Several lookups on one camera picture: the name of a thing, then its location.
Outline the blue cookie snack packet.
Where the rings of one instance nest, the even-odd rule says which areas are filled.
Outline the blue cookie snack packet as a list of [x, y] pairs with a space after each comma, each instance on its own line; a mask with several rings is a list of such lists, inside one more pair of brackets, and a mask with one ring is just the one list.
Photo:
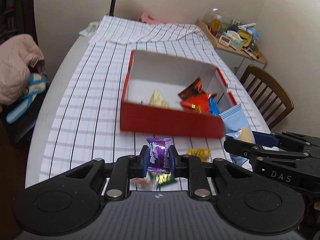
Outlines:
[[217, 102], [214, 100], [214, 98], [211, 96], [209, 98], [209, 112], [210, 114], [214, 115], [214, 116], [219, 116], [220, 115], [220, 110], [218, 107]]

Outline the wooden tray side cabinet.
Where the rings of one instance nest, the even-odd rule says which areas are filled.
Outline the wooden tray side cabinet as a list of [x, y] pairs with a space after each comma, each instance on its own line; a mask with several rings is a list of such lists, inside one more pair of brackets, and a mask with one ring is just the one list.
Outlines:
[[208, 28], [208, 25], [197, 20], [196, 25], [205, 33], [206, 37], [212, 43], [217, 54], [225, 61], [227, 66], [236, 75], [242, 75], [249, 64], [265, 69], [267, 59], [256, 46], [251, 53], [247, 53], [245, 48], [242, 48], [242, 42], [238, 42], [234, 37], [223, 36], [217, 34], [213, 36]]

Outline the pale yellow snack packet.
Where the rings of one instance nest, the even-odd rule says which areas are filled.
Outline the pale yellow snack packet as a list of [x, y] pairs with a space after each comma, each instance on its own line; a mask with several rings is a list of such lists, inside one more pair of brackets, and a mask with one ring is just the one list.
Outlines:
[[148, 106], [151, 107], [160, 107], [160, 108], [169, 108], [169, 102], [163, 98], [158, 89], [154, 89], [150, 97]]

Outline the clear bread snack packet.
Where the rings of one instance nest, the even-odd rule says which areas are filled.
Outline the clear bread snack packet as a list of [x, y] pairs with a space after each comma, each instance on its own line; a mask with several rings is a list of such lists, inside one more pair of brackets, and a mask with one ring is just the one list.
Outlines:
[[156, 191], [158, 185], [157, 181], [152, 178], [133, 178], [130, 184], [140, 191]]

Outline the orange drink bottle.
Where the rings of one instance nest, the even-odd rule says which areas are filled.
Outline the orange drink bottle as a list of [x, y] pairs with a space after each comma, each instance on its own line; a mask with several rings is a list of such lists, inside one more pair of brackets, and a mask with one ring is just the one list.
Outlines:
[[220, 15], [215, 15], [215, 17], [213, 18], [212, 22], [211, 22], [211, 25], [210, 25], [210, 33], [216, 37], [220, 28], [221, 28], [221, 25], [222, 25], [222, 16]]

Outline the paper booklet on table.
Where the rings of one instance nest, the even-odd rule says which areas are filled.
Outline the paper booklet on table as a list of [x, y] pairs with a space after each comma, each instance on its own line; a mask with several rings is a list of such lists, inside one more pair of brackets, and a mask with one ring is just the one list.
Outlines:
[[99, 25], [99, 21], [90, 22], [87, 28], [79, 32], [79, 35], [83, 37], [92, 37], [99, 28]]

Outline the wooden chair right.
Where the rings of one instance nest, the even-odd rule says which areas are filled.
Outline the wooden chair right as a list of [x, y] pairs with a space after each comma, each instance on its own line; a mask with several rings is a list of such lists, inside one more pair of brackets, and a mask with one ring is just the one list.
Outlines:
[[240, 83], [257, 106], [269, 129], [275, 128], [294, 110], [288, 92], [264, 69], [248, 65]]

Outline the yellow foil snack packet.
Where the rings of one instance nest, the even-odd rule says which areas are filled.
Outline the yellow foil snack packet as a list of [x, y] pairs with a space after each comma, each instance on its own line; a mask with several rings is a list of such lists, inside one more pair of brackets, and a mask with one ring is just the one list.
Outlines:
[[199, 157], [202, 162], [208, 162], [210, 160], [210, 149], [191, 148], [187, 150], [187, 155], [193, 155], [193, 156]]

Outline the green cracker packet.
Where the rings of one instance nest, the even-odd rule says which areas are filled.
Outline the green cracker packet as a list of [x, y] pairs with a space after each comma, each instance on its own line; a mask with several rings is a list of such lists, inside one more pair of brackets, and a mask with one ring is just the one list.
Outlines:
[[157, 187], [176, 183], [177, 180], [170, 173], [149, 172], [150, 178], [156, 181]]

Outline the blue white bag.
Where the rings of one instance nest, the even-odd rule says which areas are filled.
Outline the blue white bag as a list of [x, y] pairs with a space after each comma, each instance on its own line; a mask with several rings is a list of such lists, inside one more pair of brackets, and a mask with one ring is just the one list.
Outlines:
[[46, 89], [46, 79], [38, 73], [31, 73], [29, 81], [24, 89], [22, 95], [18, 98], [20, 104], [11, 110], [6, 117], [9, 124], [17, 121], [31, 106], [38, 94], [41, 94]]

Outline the dark red foil snack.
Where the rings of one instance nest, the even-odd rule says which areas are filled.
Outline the dark red foil snack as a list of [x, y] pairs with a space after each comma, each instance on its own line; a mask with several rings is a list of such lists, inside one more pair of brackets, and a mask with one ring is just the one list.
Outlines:
[[178, 96], [182, 100], [187, 100], [204, 93], [201, 79], [198, 77], [191, 85], [181, 91]]

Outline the white kitchen timer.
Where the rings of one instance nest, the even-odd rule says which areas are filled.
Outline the white kitchen timer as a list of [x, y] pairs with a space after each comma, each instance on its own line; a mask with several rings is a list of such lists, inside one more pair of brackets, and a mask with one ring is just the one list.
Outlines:
[[231, 44], [231, 39], [225, 35], [221, 35], [219, 37], [219, 44], [221, 44], [224, 47], [228, 47]]

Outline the red rice cracker bag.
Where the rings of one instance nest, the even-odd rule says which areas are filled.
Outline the red rice cracker bag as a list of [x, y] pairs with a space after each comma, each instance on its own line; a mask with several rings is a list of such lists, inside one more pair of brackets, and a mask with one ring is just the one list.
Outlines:
[[193, 98], [189, 98], [187, 100], [183, 100], [180, 102], [180, 105], [183, 109], [186, 110], [193, 110], [196, 113], [200, 114], [210, 114], [209, 112], [209, 98], [210, 97], [215, 98], [216, 94], [200, 94], [198, 96], [195, 96]]

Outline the purple candy packet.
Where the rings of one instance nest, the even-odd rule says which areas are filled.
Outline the purple candy packet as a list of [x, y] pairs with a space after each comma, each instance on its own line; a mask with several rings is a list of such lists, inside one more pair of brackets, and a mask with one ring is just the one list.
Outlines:
[[147, 138], [149, 144], [148, 172], [170, 173], [168, 149], [171, 145], [170, 138]]

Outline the light blue cookie packet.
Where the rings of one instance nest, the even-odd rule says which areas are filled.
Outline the light blue cookie packet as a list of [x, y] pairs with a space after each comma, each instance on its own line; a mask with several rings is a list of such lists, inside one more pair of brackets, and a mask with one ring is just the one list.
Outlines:
[[225, 138], [229, 136], [236, 140], [255, 143], [253, 132], [241, 104], [223, 111], [220, 113], [220, 118], [224, 125]]

